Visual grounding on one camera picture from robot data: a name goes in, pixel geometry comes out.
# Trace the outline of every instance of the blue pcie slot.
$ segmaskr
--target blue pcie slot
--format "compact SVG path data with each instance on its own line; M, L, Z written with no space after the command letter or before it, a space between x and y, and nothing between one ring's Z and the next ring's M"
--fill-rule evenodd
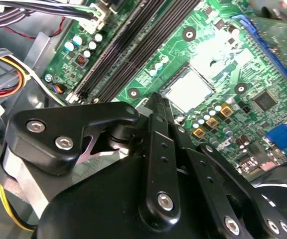
M239 20L239 22L247 29L247 31L252 35L252 37L256 40L256 42L260 45L262 50L266 53L266 55L274 63L276 68L287 79L287 68L282 64L282 62L278 59L278 57L273 52L270 51L268 44L259 35L258 30L250 22L250 20L244 15L236 15L236 16L233 16L232 19L238 19Z

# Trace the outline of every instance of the white connector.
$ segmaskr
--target white connector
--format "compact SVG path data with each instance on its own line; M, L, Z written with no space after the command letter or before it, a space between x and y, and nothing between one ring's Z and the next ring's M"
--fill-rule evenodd
M89 34L94 34L96 30L101 30L106 24L105 20L109 15L108 8L102 3L92 3L90 7L95 9L98 14L94 13L94 19L86 20L79 18L79 25L83 27Z

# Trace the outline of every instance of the red wire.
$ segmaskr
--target red wire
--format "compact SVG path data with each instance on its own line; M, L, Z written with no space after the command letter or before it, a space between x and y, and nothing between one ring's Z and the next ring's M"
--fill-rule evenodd
M63 29L63 23L64 23L64 20L65 20L65 17L62 17L62 20L60 21L59 23L59 27L58 29L52 34L50 35L49 37L54 37L54 36L57 36L61 33L62 29ZM33 37L33 36L29 36L29 35L26 35L24 33L20 33L20 32L17 32L9 27L5 27L5 30L8 31L8 32L11 32L11 33L15 33L17 35L20 35L22 37L25 37L25 38L28 38L28 39L32 39L32 40L35 40L36 37Z

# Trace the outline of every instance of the motherboard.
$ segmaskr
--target motherboard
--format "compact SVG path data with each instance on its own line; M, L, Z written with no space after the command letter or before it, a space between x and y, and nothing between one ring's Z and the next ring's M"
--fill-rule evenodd
M134 107L159 92L196 145L244 171L287 160L286 21L247 0L112 2L89 1L97 22L71 24L43 75L50 89L68 104Z

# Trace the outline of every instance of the yellow wire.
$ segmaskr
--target yellow wire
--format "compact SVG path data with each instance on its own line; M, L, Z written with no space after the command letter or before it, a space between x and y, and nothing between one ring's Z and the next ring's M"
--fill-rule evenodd
M23 69L22 69L20 66L18 66L17 64L15 64L14 62L12 62L12 61L6 59L5 57L2 57L1 60L4 61L4 62L6 62L6 63L8 63L8 64L10 64L10 65L12 65L13 67L15 67L17 70L19 70L19 71L21 72L21 74L24 76L23 86L25 86L25 85L26 85L26 82L27 82L27 78L26 78L26 77L27 77L27 74L23 71Z
M22 229L26 230L26 231L30 231L30 232L33 232L33 230L25 227L24 225L22 225L17 219L16 217L14 216L11 208L10 208L10 205L8 203L8 200L6 198L6 195L5 195L5 191L4 191L4 188L3 186L0 184L0 200L2 201L2 204L7 212L7 214L10 216L10 218L12 218L12 220Z

